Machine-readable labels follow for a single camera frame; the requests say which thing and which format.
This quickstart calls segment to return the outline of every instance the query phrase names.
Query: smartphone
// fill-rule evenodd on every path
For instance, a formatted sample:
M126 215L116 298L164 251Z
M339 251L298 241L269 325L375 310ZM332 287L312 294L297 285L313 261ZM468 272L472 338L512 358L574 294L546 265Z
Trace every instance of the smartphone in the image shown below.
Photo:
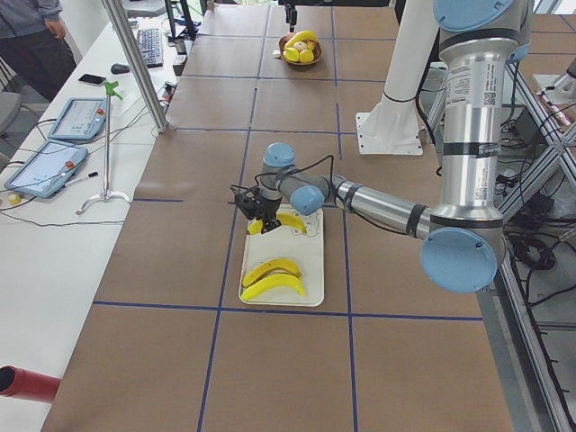
M98 75L83 74L78 81L90 86L101 86L106 81L106 78Z

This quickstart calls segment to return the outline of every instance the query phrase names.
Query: metal pole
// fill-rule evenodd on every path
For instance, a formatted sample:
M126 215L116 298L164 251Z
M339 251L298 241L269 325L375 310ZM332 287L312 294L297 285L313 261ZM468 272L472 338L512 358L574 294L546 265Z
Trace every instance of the metal pole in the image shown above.
M113 28L116 30L126 59L130 65L130 69L134 73L136 82L138 84L139 90L144 98L144 103L148 107L150 115L154 120L158 132L163 132L168 123L164 111L160 106L158 101L158 96L156 94L156 89L152 85L152 80L142 55L140 54L140 49L138 44L134 39L134 35L128 23L128 19L125 15L124 6L122 6L121 0L102 0L104 8L110 17Z
M112 120L110 112L112 106L112 97L108 94L106 96L106 142L105 142L105 157L104 157L104 196L108 196L110 191L110 121Z

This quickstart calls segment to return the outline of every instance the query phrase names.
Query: banana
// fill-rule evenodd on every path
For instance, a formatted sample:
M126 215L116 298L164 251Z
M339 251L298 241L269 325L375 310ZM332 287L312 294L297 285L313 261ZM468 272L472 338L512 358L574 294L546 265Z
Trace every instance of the banana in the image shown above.
M306 225L304 225L304 221L299 216L290 213L278 213L276 218L282 225L288 225L289 227L296 228L302 234L306 234ZM261 220L257 220L248 226L248 234L253 235L259 232L262 232Z
M244 279L242 279L242 286L250 286L274 271L282 271L289 275L296 276L298 279L302 278L300 268L291 259L276 258L266 261L251 272L248 272L246 276L244 276Z
M298 31L296 34L294 34L287 42L286 45L284 45L284 48L290 48L291 46L294 45L294 43L296 42L300 42L300 41L314 41L314 42L318 42L318 36L316 35L316 33L312 30L302 30L302 31Z
M260 279L258 282L250 285L244 292L240 295L240 298L247 302L258 295L265 293L278 286L288 286L298 292L299 295L304 297L306 291L302 286L302 282L296 276L292 274L271 274L264 279Z

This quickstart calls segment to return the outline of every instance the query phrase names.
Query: lemon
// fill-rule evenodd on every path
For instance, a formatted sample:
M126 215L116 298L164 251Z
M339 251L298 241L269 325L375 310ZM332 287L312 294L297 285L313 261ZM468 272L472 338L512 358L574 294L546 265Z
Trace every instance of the lemon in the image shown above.
M304 51L300 52L300 62L301 63L310 63L314 61L314 53L309 49L305 49Z
M308 45L306 44L306 42L303 41L294 43L293 47L296 48L298 51L304 51L308 49Z
M300 56L300 52L298 52L298 50L296 48L290 47L290 48L285 49L284 52L282 53L282 55L288 61L297 62L298 58Z

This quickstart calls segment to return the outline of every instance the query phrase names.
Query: computer mouse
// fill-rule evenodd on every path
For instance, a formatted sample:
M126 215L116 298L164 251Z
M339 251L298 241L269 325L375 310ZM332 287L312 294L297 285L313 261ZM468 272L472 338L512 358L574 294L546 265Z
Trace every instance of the computer mouse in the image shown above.
M114 63L110 68L110 71L115 75L126 74L130 72L130 66L121 63Z

